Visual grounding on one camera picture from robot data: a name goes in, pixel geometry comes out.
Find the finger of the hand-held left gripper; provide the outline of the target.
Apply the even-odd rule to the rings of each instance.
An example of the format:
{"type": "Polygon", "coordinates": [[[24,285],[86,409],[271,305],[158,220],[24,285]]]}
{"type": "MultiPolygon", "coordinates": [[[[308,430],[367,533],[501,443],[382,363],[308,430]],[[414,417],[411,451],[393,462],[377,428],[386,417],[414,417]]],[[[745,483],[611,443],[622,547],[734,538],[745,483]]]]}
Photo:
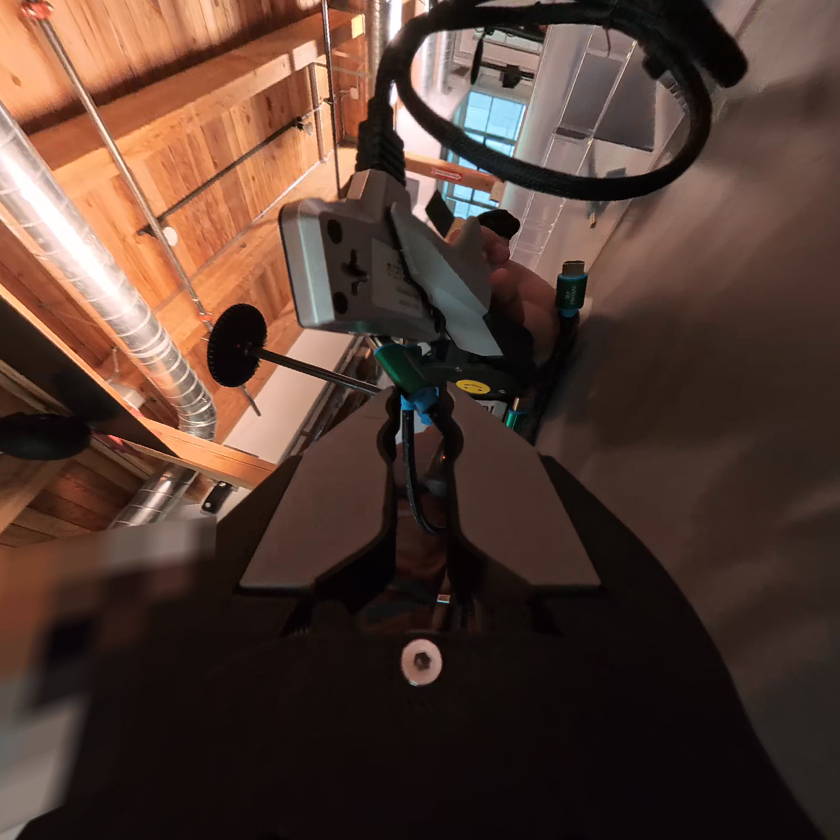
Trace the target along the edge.
{"type": "Polygon", "coordinates": [[[468,219],[453,244],[398,203],[391,205],[391,221],[408,274],[443,317],[448,337],[463,351],[500,358],[501,348],[486,322],[490,268],[478,219],[468,219]]]}

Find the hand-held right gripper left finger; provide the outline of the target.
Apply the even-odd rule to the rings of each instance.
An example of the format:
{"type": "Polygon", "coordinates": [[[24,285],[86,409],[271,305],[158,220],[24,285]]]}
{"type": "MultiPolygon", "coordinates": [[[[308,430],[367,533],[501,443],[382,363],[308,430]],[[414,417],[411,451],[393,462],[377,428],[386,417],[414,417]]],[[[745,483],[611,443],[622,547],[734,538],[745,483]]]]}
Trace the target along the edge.
{"type": "Polygon", "coordinates": [[[303,453],[240,579],[257,594],[379,594],[395,573],[398,391],[303,453]]]}

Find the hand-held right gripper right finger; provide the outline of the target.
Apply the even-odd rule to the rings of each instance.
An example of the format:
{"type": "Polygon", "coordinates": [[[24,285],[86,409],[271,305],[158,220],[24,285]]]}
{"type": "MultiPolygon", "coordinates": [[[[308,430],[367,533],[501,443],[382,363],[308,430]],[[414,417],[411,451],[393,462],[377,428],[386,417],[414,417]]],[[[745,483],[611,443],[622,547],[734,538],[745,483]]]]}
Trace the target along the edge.
{"type": "Polygon", "coordinates": [[[531,592],[601,580],[538,451],[463,391],[447,391],[445,456],[454,529],[486,572],[531,592]]]}

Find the black silver HDMI switch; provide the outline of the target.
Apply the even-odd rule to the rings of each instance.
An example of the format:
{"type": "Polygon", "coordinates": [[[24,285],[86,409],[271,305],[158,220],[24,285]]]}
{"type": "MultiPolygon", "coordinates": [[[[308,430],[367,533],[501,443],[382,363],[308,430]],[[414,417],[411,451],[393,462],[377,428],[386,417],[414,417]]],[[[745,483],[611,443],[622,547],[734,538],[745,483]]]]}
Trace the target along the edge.
{"type": "Polygon", "coordinates": [[[391,221],[394,203],[413,214],[404,185],[367,170],[353,174],[344,199],[281,208],[280,237],[303,328],[426,343],[448,337],[443,317],[408,274],[391,221]]]}

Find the person's left hand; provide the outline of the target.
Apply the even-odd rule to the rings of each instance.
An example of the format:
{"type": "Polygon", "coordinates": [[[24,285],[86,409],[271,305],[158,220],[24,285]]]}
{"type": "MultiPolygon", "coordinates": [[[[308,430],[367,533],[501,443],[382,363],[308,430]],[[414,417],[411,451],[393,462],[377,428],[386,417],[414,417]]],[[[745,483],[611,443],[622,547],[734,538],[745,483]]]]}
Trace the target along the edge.
{"type": "Polygon", "coordinates": [[[490,268],[491,298],[523,328],[533,341],[533,361],[549,361],[560,336],[560,316],[554,305],[555,290],[535,272],[510,257],[506,239],[481,228],[484,256],[490,268]]]}

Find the glass window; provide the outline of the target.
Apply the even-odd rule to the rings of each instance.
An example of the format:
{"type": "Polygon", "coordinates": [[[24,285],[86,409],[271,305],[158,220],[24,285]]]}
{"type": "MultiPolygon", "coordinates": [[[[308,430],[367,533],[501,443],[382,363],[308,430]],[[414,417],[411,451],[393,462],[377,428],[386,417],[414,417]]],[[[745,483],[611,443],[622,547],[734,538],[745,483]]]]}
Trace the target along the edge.
{"type": "MultiPolygon", "coordinates": [[[[472,90],[455,111],[455,123],[476,142],[506,156],[513,156],[522,130],[527,103],[509,96],[472,90]]],[[[468,218],[496,209],[504,187],[497,192],[463,183],[439,182],[443,198],[456,217],[468,218]]]]}

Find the black ceiling pipe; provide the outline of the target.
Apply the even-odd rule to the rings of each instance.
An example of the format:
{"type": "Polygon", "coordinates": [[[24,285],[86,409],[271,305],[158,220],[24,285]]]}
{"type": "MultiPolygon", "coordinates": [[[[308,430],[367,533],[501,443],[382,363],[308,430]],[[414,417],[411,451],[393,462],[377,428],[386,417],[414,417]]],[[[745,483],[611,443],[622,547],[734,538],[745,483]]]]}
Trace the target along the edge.
{"type": "Polygon", "coordinates": [[[313,115],[314,111],[309,110],[297,116],[293,120],[285,123],[272,133],[268,134],[262,141],[258,142],[256,145],[254,145],[252,148],[241,154],[239,157],[235,158],[223,169],[216,172],[209,179],[205,180],[205,182],[201,183],[189,193],[185,194],[184,197],[180,198],[177,202],[167,207],[162,213],[158,214],[155,217],[158,225],[160,225],[162,228],[166,227],[168,225],[167,220],[170,216],[183,210],[184,207],[186,207],[191,202],[195,201],[199,196],[208,191],[212,186],[215,186],[216,184],[221,182],[228,174],[236,172],[240,166],[242,166],[247,161],[250,161],[259,152],[270,147],[284,134],[294,130],[297,132],[303,132],[307,136],[312,136],[314,132],[314,126],[312,122],[313,115]]]}

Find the silver conduit pipe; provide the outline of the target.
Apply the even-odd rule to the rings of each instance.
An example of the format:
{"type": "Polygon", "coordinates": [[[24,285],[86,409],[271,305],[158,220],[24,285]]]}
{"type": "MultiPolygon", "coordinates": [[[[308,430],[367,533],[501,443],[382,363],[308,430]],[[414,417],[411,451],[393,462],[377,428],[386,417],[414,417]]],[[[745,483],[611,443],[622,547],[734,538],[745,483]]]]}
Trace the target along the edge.
{"type": "Polygon", "coordinates": [[[22,11],[16,20],[34,44],[24,69],[44,66],[81,107],[80,115],[30,135],[37,152],[178,349],[187,357],[204,350],[207,331],[184,277],[155,235],[141,236],[130,227],[149,220],[123,169],[154,210],[162,188],[152,182],[150,159],[243,102],[247,85],[256,81],[256,66],[235,49],[90,112],[41,23],[22,11]]]}

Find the silver ventilation duct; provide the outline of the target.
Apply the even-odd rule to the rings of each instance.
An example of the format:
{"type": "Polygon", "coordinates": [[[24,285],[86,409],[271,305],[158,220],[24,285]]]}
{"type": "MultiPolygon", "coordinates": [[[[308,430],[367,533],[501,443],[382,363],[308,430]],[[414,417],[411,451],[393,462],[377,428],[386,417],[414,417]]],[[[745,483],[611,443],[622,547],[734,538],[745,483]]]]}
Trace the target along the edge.
{"type": "Polygon", "coordinates": [[[1,201],[16,235],[93,310],[175,409],[186,434],[213,442],[210,392],[11,113],[1,107],[1,201]]]}

